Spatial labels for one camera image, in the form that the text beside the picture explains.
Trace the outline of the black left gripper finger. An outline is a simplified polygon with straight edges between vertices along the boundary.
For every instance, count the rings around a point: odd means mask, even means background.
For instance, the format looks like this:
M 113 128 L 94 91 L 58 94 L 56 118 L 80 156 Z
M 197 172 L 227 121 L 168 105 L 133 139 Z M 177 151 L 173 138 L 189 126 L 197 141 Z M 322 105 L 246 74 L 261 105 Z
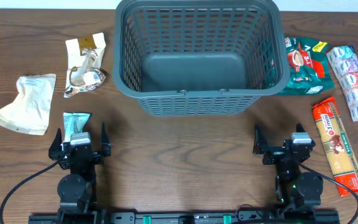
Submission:
M 106 133 L 105 123 L 102 124 L 101 128 L 101 153 L 103 157 L 111 155 L 111 143 Z
M 57 129 L 55 139 L 48 150 L 48 156 L 53 161 L 57 161 L 63 157 L 62 131 L 60 128 Z

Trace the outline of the green instant coffee bag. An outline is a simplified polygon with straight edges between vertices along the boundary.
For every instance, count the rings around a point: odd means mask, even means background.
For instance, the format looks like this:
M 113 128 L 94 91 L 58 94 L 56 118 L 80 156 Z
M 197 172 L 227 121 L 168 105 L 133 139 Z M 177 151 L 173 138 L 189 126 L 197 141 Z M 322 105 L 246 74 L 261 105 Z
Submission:
M 329 44 L 310 37 L 285 38 L 290 79 L 279 95 L 317 95 L 334 88 L 326 56 Z

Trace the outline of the orange spaghetti packet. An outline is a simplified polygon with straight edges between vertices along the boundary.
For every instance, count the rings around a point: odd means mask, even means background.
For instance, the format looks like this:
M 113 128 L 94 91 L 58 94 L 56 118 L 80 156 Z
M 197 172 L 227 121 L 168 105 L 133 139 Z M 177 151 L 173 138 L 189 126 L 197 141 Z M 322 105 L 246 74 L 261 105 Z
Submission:
M 323 144 L 334 180 L 342 184 L 339 194 L 358 192 L 358 162 L 341 120 L 335 97 L 331 96 L 312 108 L 312 115 Z

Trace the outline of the tissue pocket pack bundle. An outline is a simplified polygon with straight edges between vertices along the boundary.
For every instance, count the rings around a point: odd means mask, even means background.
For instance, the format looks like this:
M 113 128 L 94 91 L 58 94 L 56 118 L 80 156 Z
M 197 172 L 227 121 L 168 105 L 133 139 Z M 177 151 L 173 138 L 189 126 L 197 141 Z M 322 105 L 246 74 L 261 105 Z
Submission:
M 352 45 L 334 47 L 327 53 L 341 85 L 353 122 L 358 121 L 358 57 Z

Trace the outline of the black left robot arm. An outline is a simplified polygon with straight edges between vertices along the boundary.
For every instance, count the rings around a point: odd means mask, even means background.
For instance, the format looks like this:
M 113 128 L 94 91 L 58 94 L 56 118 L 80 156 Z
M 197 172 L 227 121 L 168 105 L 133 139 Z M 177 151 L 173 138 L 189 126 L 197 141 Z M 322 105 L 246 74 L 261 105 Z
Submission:
M 62 132 L 56 133 L 48 156 L 70 173 L 59 181 L 57 193 L 60 208 L 57 223 L 109 223 L 105 209 L 98 208 L 95 166 L 111 155 L 111 143 L 105 125 L 101 128 L 100 150 L 92 150 L 90 133 L 72 134 L 70 141 L 62 141 Z

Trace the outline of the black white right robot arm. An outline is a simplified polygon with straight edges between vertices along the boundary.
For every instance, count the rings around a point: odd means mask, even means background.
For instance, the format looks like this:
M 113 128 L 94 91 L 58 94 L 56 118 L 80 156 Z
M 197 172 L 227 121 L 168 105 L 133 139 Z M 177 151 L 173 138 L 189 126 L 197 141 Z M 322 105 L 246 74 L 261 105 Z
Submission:
M 323 179 L 312 172 L 302 172 L 302 162 L 310 158 L 315 142 L 303 129 L 296 125 L 291 138 L 281 146 L 270 146 L 258 126 L 255 127 L 253 153 L 262 155 L 264 165 L 273 165 L 276 170 L 275 194 L 280 205 L 275 206 L 278 218 L 308 219 L 313 209 L 321 204 Z

